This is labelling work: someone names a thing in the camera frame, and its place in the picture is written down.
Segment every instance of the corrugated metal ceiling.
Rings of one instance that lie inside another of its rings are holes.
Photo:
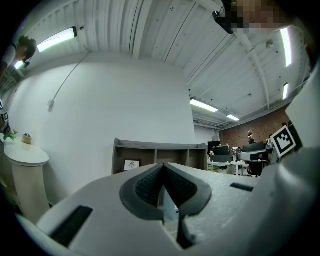
[[[76,26],[78,37],[43,53],[36,52],[29,66],[31,70],[48,61],[87,50],[133,53],[140,11],[145,4],[142,0],[53,2],[44,4],[32,14],[20,33],[39,43]],[[253,47],[249,52],[241,38],[227,34],[216,24],[212,12],[198,3],[192,0],[154,0],[144,28],[140,57],[181,67],[190,97],[219,109],[212,113],[192,106],[194,121],[198,125],[221,129],[234,123],[226,117],[228,114],[246,119],[256,115],[257,111],[267,111],[268,103],[271,108],[276,108],[283,103],[285,83],[290,84],[292,91],[308,77],[303,37],[294,28],[289,28],[289,34],[292,64],[286,67],[279,31],[248,34]],[[266,48],[267,40],[273,41],[270,49]],[[253,52],[264,77],[257,62],[253,61]],[[294,90],[289,100],[298,91]]]

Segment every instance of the framed picture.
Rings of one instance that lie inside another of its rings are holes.
[[[141,166],[141,159],[124,159],[124,171],[132,170]]]

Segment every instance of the brick wall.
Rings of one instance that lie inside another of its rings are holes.
[[[282,127],[282,123],[288,124],[289,118],[286,114],[288,106],[284,106],[268,115],[255,119],[253,121],[238,125],[236,127],[222,130],[219,132],[221,145],[240,147],[249,145],[248,131],[253,133],[255,142],[266,142],[269,135],[274,134]]]

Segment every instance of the white round table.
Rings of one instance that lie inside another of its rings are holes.
[[[16,193],[23,215],[36,223],[50,209],[46,196],[43,165],[49,156],[35,145],[23,143],[19,138],[0,140],[4,146],[4,155],[12,163],[12,173]]]

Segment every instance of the white ceiling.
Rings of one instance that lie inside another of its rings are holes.
[[[87,50],[179,66],[190,97],[219,110],[212,113],[192,106],[195,125],[221,130],[291,102],[309,76],[298,30],[289,28],[292,64],[286,67],[279,31],[227,34],[212,17],[221,6],[219,0],[54,0],[32,13],[19,34],[40,43],[64,29],[77,28],[76,39],[37,51],[30,70]],[[273,40],[271,49],[266,48],[267,40]],[[290,84],[290,94],[284,102],[285,83]],[[230,120],[228,114],[240,122]]]

